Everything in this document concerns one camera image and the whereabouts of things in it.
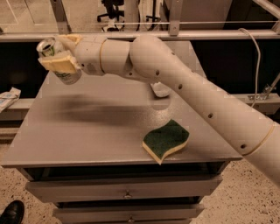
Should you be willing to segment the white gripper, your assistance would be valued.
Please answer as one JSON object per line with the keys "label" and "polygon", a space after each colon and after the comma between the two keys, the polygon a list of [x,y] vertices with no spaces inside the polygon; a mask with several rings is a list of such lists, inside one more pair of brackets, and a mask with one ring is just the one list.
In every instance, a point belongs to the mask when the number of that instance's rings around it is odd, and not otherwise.
{"label": "white gripper", "polygon": [[103,37],[63,34],[59,41],[69,51],[54,56],[40,57],[39,63],[48,71],[75,74],[81,69],[85,74],[103,76],[101,49]]}

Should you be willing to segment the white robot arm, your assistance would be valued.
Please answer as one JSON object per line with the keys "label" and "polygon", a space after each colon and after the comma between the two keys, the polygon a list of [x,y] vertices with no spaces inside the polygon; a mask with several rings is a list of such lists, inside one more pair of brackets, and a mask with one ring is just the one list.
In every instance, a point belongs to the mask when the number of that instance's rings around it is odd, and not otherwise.
{"label": "white robot arm", "polygon": [[39,42],[38,61],[48,71],[114,74],[175,91],[240,155],[280,186],[280,125],[195,73],[159,38],[135,40],[59,35]]}

